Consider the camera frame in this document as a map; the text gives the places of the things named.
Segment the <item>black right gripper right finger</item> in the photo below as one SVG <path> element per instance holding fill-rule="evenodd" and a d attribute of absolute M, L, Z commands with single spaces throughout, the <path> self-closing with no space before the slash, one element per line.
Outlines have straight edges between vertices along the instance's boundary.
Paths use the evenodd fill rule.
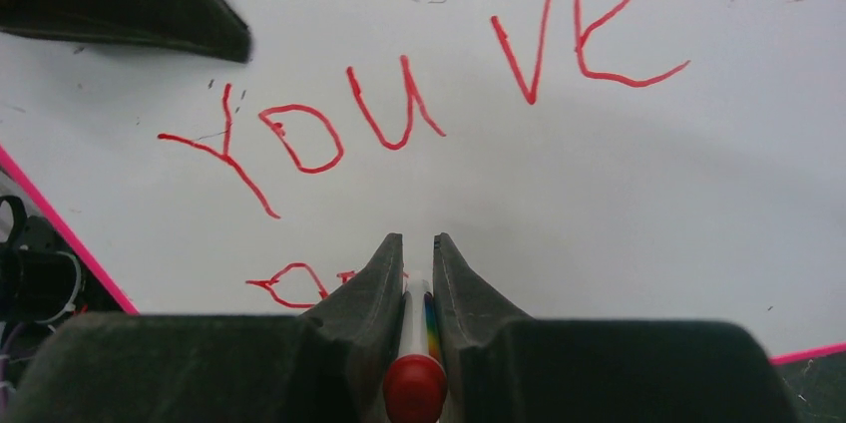
<path fill-rule="evenodd" d="M 717 321 L 540 319 L 434 239 L 446 422 L 793 422 L 743 328 Z"/>

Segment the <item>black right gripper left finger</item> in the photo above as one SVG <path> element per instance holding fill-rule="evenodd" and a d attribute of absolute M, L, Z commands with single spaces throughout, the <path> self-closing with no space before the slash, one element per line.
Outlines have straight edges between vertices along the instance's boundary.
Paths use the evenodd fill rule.
<path fill-rule="evenodd" d="M 2 420 L 383 422 L 402 269 L 391 233 L 297 316 L 75 316 L 37 351 Z"/>

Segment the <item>white red marker pen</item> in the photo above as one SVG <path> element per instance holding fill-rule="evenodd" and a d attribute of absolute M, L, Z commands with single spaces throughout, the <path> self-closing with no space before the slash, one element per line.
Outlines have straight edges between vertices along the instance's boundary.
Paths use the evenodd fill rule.
<path fill-rule="evenodd" d="M 387 417 L 392 423 L 435 423 L 448 393 L 442 362 L 439 326 L 430 283 L 419 274 L 409 277 L 397 356 L 382 383 Z"/>

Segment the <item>pink framed whiteboard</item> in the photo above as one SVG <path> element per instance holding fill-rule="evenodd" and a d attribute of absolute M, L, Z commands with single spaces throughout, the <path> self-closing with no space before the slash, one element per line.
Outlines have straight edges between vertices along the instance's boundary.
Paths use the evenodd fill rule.
<path fill-rule="evenodd" d="M 238 65 L 1 39 L 1 161 L 121 303 L 291 312 L 446 232 L 542 317 L 845 339 L 845 0 L 226 0 Z"/>

